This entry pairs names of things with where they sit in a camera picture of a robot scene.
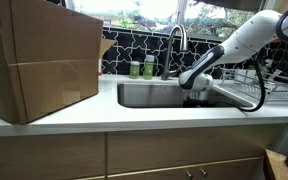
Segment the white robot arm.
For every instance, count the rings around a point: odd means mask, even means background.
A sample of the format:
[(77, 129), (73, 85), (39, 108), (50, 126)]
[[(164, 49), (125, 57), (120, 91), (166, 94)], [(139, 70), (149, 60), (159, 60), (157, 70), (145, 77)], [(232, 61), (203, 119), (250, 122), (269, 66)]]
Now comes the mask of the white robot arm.
[(288, 43), (288, 10), (283, 14), (274, 10), (256, 13), (228, 39), (209, 49), (181, 73), (179, 85), (185, 90), (204, 90), (209, 85), (204, 74), (209, 67), (239, 63), (273, 40)]

